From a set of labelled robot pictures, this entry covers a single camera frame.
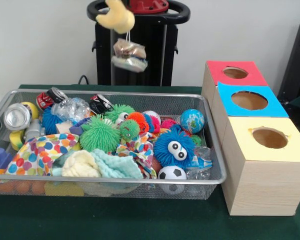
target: orange spiky ball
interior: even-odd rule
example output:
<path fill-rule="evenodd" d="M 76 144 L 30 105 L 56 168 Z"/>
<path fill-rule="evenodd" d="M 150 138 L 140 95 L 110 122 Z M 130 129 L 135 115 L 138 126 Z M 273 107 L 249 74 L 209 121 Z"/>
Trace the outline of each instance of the orange spiky ball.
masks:
<path fill-rule="evenodd" d="M 136 123 L 140 127 L 140 134 L 146 133 L 149 131 L 149 125 L 146 121 L 145 116 L 142 113 L 137 112 L 137 111 L 132 112 L 129 114 L 129 116 L 126 119 L 132 119 L 132 120 L 136 121 Z"/>

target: blue ball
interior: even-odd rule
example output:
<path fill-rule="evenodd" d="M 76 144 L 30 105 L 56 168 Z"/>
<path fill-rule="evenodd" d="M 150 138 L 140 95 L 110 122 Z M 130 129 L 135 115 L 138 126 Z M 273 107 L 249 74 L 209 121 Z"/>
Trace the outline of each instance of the blue ball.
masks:
<path fill-rule="evenodd" d="M 181 114 L 180 125 L 191 134 L 196 134 L 204 128 L 205 117 L 196 109 L 188 109 Z"/>

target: stacked boxes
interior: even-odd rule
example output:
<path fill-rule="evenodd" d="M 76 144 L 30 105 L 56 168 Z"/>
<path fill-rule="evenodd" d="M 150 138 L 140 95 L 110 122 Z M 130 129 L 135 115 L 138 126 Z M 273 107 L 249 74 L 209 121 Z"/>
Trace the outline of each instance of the stacked boxes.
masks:
<path fill-rule="evenodd" d="M 230 215 L 291 216 L 300 202 L 300 133 L 253 62 L 208 61 L 207 98 L 224 154 Z"/>

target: circular hole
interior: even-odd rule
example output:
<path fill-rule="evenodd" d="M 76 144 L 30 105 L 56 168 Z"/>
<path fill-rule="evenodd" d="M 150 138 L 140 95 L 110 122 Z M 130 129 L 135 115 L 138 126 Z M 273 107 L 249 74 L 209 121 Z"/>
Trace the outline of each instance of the circular hole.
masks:
<path fill-rule="evenodd" d="M 267 99 L 252 91 L 238 91 L 231 96 L 231 100 L 241 108 L 260 110 L 268 106 Z"/>
<path fill-rule="evenodd" d="M 286 136 L 274 128 L 257 128 L 252 135 L 259 144 L 271 149 L 281 149 L 288 143 Z"/>
<path fill-rule="evenodd" d="M 246 76 L 248 76 L 248 73 L 245 70 L 234 66 L 226 67 L 223 69 L 223 73 L 232 79 L 244 79 Z"/>

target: white wall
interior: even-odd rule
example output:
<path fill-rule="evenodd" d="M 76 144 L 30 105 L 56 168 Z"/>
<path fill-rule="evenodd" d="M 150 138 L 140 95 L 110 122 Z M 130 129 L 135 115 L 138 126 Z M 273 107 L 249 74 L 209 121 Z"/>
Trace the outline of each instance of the white wall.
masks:
<path fill-rule="evenodd" d="M 97 81 L 92 0 L 0 0 L 0 98 L 20 84 Z M 255 61 L 277 92 L 300 22 L 300 0 L 183 0 L 174 86 L 201 86 L 206 60 Z"/>

